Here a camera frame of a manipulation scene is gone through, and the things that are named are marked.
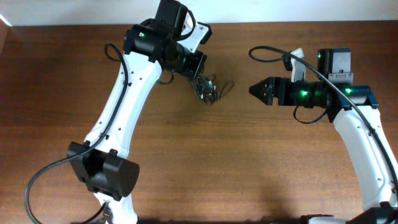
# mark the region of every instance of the brown wooden surface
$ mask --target brown wooden surface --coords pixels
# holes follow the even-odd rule
[[[0,19],[0,55],[6,41],[8,30],[9,27]]]
[[[43,166],[65,157],[98,119],[119,64],[103,46],[120,48],[129,26],[13,27],[0,59],[0,217],[28,223],[23,194]],[[288,77],[281,62],[251,60],[248,50],[271,45],[303,48],[317,62],[319,48],[349,47],[356,84],[379,101],[392,150],[398,153],[398,22],[214,24],[200,50],[205,74],[235,88],[220,102],[198,101],[177,75],[156,85],[134,131],[129,160],[141,167],[133,191],[141,218],[202,221],[259,220],[326,213],[353,218],[361,194],[348,153],[327,119],[303,125],[293,108],[265,106],[248,88],[269,76]],[[276,57],[264,52],[259,55]],[[300,110],[310,120],[321,110]],[[69,164],[44,174],[31,204],[44,223],[82,221],[99,208]]]

